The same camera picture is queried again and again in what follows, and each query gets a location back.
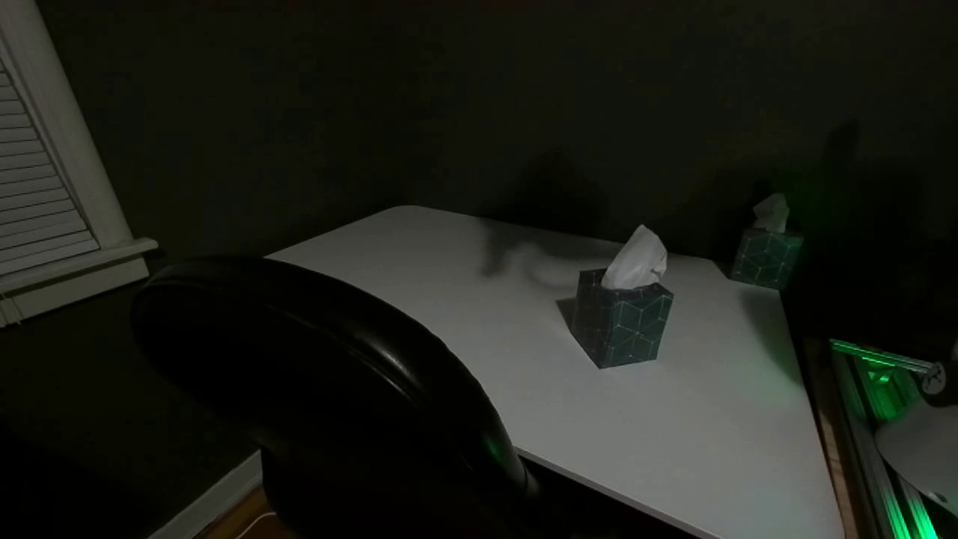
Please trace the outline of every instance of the window blinds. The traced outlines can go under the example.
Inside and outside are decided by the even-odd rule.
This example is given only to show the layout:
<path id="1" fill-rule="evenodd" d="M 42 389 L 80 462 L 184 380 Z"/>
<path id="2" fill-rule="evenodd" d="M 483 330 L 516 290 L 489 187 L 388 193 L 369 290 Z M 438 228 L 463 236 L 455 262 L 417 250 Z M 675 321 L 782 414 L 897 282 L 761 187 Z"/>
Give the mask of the window blinds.
<path id="1" fill-rule="evenodd" d="M 98 248 L 0 65 L 0 277 Z"/>

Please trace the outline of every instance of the leather chair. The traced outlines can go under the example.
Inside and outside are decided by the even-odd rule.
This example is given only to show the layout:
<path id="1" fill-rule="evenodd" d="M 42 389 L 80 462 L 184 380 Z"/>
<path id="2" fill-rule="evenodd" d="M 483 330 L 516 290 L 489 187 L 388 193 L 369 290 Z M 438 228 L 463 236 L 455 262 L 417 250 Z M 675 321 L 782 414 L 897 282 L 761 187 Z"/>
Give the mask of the leather chair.
<path id="1" fill-rule="evenodd" d="M 199 260 L 149 279 L 131 322 L 155 370 L 259 443 L 266 497 L 305 539 L 570 532 L 469 371 L 360 289 Z"/>

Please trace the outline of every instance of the wall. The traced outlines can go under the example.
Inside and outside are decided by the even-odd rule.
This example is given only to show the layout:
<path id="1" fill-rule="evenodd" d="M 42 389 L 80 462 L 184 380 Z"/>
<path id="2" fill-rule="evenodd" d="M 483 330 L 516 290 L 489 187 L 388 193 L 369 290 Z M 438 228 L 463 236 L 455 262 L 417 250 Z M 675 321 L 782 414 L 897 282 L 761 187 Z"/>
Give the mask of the wall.
<path id="1" fill-rule="evenodd" d="M 878 321 L 853 322 L 878 309 L 857 301 L 890 296 L 904 307 L 881 312 L 909 335 L 953 337 L 916 321 L 958 304 L 933 254 L 956 231 L 947 0 L 39 4 L 157 265 L 268 252 L 395 203 L 618 240 L 648 223 L 720 259 L 749 204 L 782 189 L 833 263 L 800 283 L 808 297 L 856 291 L 847 308 L 793 306 L 832 324 L 810 331 L 873 335 Z M 162 521 L 248 446 L 148 373 L 130 294 L 0 334 L 3 384 L 21 385 L 7 421 Z M 90 319 L 95 339 L 78 330 Z"/>

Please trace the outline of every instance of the dark green tissue box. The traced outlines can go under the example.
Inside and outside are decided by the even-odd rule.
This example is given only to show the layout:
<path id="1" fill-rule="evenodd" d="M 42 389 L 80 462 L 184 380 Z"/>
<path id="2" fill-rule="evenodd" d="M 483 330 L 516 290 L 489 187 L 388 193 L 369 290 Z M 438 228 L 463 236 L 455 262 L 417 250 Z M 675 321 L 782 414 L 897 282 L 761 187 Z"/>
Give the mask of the dark green tissue box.
<path id="1" fill-rule="evenodd" d="M 775 290 L 788 284 L 805 238 L 797 234 L 749 228 L 741 234 L 739 252 L 729 277 Z"/>
<path id="2" fill-rule="evenodd" d="M 599 368 L 654 360 L 673 294 L 658 283 L 632 290 L 602 287 L 604 269 L 579 274 L 572 335 Z"/>

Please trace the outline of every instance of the desk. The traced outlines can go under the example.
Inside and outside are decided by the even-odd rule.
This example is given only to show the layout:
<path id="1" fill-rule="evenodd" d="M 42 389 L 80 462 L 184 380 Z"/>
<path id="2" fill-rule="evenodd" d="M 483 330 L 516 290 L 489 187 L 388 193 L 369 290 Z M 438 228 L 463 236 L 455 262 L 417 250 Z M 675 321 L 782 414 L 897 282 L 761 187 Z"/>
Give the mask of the desk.
<path id="1" fill-rule="evenodd" d="M 620 245 L 402 206 L 270 258 L 372 293 L 441 338 L 521 455 L 704 538 L 837 539 L 779 295 L 670 255 L 658 359 L 599 370 L 563 319 Z"/>

